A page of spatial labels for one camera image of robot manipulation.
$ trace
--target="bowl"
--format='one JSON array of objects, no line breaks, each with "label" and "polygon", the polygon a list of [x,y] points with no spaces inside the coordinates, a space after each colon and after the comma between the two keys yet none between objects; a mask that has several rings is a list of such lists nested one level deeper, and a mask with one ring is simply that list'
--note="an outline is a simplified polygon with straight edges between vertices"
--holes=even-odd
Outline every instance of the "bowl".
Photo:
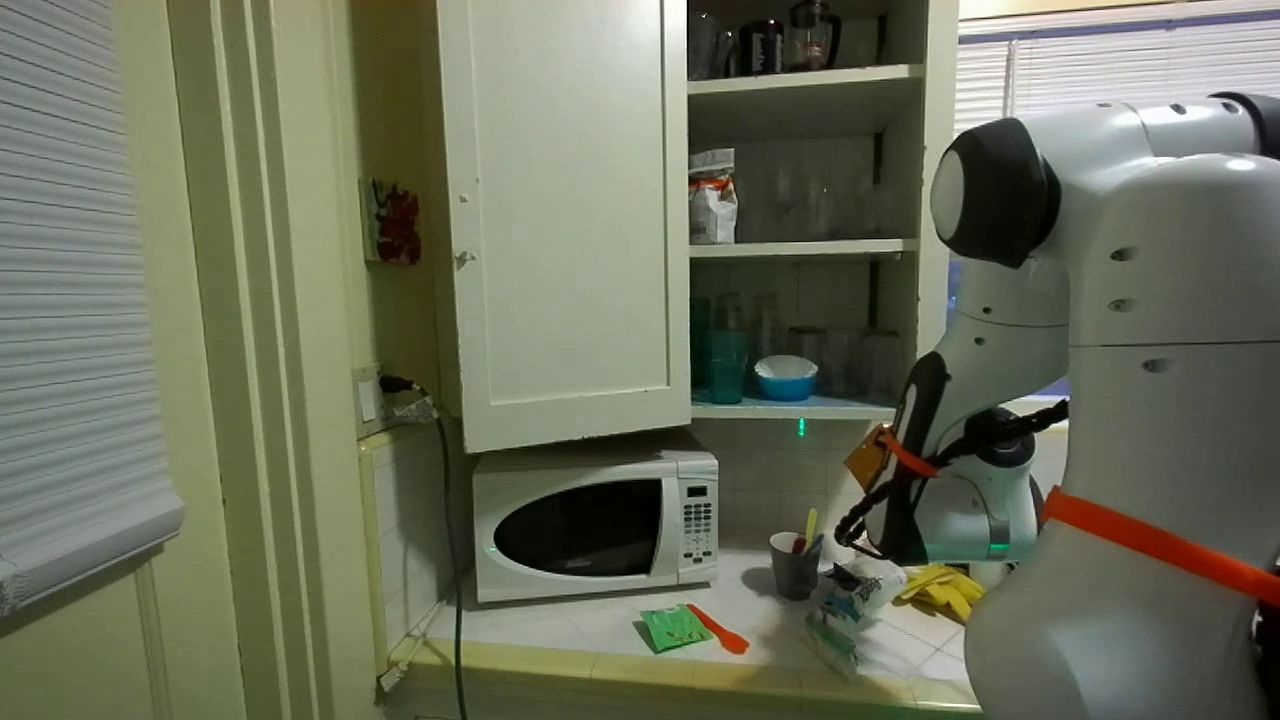
[{"label": "bowl", "polygon": [[818,365],[810,358],[759,358],[752,375],[765,401],[810,401]]}]

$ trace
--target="white microwave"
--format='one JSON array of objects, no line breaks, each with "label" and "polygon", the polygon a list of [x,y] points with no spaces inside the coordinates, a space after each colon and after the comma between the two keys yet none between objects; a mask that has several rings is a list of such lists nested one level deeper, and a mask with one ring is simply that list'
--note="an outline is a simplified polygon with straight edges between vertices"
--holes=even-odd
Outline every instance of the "white microwave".
[{"label": "white microwave", "polygon": [[719,463],[705,447],[565,445],[480,457],[477,603],[709,585]]}]

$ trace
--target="orange stripe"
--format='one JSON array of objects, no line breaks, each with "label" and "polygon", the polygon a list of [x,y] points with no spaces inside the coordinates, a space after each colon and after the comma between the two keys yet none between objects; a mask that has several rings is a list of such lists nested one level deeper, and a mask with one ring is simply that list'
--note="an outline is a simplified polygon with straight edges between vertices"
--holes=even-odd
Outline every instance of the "orange stripe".
[{"label": "orange stripe", "polygon": [[1131,520],[1059,490],[1050,491],[1044,516],[1280,610],[1280,576],[1267,576],[1263,568],[1211,553],[1206,546],[1181,539],[1156,523]]}]

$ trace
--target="cabinet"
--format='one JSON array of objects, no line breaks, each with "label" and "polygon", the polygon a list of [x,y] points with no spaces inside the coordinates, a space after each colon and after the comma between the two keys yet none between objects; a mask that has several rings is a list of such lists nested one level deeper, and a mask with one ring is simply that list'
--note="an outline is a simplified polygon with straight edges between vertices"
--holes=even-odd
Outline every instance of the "cabinet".
[{"label": "cabinet", "polygon": [[[695,419],[883,419],[893,383],[943,328],[930,179],[951,132],[957,0],[828,0],[825,11],[841,21],[831,67],[737,75],[742,52],[694,55],[711,75],[687,85],[687,153],[731,150],[742,193],[737,243],[694,243]],[[687,50],[747,46],[759,21],[790,27],[790,0],[695,0]],[[705,338],[726,315],[746,365],[814,358],[822,395],[702,401]]]},{"label": "cabinet", "polygon": [[683,0],[436,0],[441,401],[466,447],[687,425]]}]

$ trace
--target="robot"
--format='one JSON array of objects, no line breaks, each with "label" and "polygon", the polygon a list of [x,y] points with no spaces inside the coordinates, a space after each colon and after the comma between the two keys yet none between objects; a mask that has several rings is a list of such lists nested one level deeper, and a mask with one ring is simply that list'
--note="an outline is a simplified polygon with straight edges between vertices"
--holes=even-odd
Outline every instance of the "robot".
[{"label": "robot", "polygon": [[[931,218],[959,314],[893,435],[936,476],[893,463],[837,539],[887,504],[887,560],[1014,563],[963,631],[995,720],[1267,718],[1254,623],[1280,598],[1280,104],[995,119],[943,153]],[[1073,407],[999,407],[1059,375]],[[1068,412],[1044,500],[1034,435]]]}]

